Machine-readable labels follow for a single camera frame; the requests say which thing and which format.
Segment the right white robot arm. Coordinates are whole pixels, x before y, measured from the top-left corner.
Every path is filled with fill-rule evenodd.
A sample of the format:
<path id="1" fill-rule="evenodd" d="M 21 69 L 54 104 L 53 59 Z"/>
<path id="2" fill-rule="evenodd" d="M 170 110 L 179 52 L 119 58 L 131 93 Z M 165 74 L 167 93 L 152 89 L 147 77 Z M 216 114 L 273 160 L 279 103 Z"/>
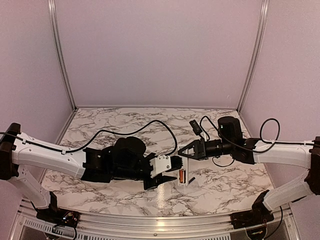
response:
<path id="1" fill-rule="evenodd" d="M 244 138 L 239 119 L 224 116 L 214 126 L 219 139 L 194 140 L 178 151 L 178 155 L 194 160 L 229 155 L 243 164 L 283 164 L 302 167 L 306 171 L 290 182 L 261 193 L 248 212 L 247 219 L 258 224 L 268 212 L 320 193 L 320 139 L 305 142 L 266 141 L 259 138 Z"/>

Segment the orange AAA battery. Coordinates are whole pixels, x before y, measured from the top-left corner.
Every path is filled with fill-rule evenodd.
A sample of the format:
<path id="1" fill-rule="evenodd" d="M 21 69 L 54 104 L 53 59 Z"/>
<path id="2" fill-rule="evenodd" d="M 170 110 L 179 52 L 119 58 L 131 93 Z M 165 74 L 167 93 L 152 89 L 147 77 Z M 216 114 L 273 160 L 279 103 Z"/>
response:
<path id="1" fill-rule="evenodd" d="M 180 184 L 184 183 L 184 170 L 183 169 L 179 170 L 179 183 Z"/>

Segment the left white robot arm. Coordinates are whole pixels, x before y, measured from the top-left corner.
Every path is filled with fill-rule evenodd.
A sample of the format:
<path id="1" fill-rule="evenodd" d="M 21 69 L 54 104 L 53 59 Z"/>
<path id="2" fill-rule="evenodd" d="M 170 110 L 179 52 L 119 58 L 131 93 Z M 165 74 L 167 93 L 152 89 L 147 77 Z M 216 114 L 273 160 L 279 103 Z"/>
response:
<path id="1" fill-rule="evenodd" d="M 35 139 L 12 123 L 0 139 L 0 178 L 9 181 L 33 204 L 36 211 L 53 223 L 63 219 L 56 196 L 44 189 L 27 166 L 65 173 L 81 181 L 110 183 L 113 180 L 142 181 L 144 190 L 174 180 L 165 172 L 182 168 L 183 160 L 171 154 L 145 155 L 146 145 L 137 137 L 124 134 L 114 145 L 103 149 L 69 148 Z"/>

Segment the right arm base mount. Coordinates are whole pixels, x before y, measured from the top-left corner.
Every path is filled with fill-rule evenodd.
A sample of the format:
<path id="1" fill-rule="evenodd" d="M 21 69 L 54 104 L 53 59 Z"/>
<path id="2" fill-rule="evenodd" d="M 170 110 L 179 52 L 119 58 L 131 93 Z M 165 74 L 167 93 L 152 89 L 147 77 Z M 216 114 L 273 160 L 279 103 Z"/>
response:
<path id="1" fill-rule="evenodd" d="M 251 210 L 234 212 L 230 215 L 234 229 L 266 224 L 275 219 L 272 211 L 268 210 L 263 204 L 264 197 L 268 192 L 269 190 L 265 190 L 257 197 L 251 206 Z"/>

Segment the white remote control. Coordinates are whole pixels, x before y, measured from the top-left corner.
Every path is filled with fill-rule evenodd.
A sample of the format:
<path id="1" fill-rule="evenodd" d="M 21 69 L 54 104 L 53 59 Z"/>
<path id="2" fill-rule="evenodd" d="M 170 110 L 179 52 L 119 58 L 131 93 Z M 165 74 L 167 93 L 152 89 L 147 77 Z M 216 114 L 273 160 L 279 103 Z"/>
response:
<path id="1" fill-rule="evenodd" d="M 189 158 L 181 156 L 182 167 L 178 170 L 177 185 L 180 187 L 187 187 L 189 185 Z"/>

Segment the dark blue AAA battery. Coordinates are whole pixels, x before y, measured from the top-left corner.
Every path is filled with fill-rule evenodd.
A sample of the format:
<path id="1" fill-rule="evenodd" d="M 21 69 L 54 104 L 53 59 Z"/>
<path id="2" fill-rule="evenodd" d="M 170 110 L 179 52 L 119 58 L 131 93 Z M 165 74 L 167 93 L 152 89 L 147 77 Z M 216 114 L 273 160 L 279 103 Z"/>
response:
<path id="1" fill-rule="evenodd" d="M 188 181 L 188 184 L 191 184 L 196 178 L 195 177 L 192 177 L 189 181 Z"/>

